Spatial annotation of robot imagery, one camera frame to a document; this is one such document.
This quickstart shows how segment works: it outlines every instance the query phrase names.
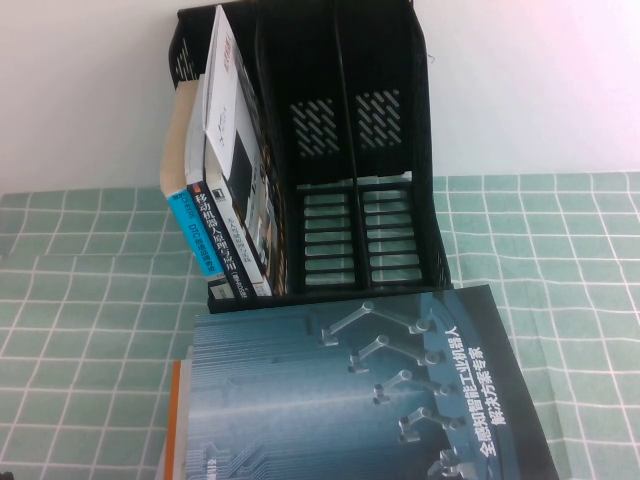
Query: orange book edge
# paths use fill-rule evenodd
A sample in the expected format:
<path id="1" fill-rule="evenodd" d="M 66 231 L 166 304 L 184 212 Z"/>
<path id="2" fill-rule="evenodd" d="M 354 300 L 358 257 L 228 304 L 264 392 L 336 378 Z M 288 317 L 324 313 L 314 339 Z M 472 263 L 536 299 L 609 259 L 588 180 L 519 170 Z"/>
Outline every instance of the orange book edge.
<path id="1" fill-rule="evenodd" d="M 173 362 L 171 394 L 169 396 L 169 424 L 167 425 L 167 448 L 164 457 L 164 480 L 173 480 L 173 462 L 176 454 L 176 431 L 178 428 L 178 403 L 180 399 L 180 366 Z"/>

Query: black book spine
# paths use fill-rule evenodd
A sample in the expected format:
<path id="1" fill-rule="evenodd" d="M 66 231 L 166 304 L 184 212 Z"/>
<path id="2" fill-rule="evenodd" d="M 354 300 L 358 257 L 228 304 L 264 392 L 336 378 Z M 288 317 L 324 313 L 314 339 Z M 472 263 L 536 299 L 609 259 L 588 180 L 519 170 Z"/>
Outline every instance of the black book spine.
<path id="1" fill-rule="evenodd" d="M 238 253 L 235 248 L 233 248 L 229 232 L 224 226 L 220 212 L 218 212 L 218 207 L 216 207 L 213 201 L 206 182 L 192 183 L 187 186 L 187 189 L 193 198 L 193 203 L 195 203 L 198 209 L 202 223 L 207 229 L 207 233 L 213 244 L 213 249 L 220 259 L 222 269 L 227 276 L 235 298 L 240 300 L 253 298 L 254 293 L 249 277 L 247 277 L 244 271 Z"/>

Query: blue book spine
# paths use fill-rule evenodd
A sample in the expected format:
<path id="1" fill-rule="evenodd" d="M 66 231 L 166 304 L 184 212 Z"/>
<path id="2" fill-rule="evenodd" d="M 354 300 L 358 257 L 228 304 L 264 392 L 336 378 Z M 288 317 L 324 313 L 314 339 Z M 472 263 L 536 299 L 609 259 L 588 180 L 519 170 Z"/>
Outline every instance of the blue book spine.
<path id="1" fill-rule="evenodd" d="M 213 249 L 189 192 L 186 189 L 181 190 L 171 195 L 168 200 L 202 273 L 209 281 L 211 293 L 215 298 L 234 298 L 220 259 Z"/>

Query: table surface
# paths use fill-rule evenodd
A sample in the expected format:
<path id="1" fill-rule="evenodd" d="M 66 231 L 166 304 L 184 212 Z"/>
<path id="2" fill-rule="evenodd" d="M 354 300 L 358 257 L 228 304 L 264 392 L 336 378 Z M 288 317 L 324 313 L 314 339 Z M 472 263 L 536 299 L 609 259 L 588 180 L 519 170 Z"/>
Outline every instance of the table surface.
<path id="1" fill-rule="evenodd" d="M 563 479 L 640 475 L 640 173 L 436 178 Z M 156 188 L 0 200 L 0 471 L 152 479 L 206 286 Z"/>

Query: stacked books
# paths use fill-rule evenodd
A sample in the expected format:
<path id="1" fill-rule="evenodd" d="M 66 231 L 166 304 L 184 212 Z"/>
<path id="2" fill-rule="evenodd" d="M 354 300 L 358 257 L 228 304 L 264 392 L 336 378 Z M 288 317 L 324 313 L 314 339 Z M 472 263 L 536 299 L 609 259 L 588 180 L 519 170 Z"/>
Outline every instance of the stacked books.
<path id="1" fill-rule="evenodd" d="M 177 86 L 160 174 L 215 299 L 286 291 L 284 215 L 261 118 L 218 6 L 205 74 Z"/>
<path id="2" fill-rule="evenodd" d="M 198 317 L 176 368 L 165 480 L 558 478 L 488 286 Z"/>

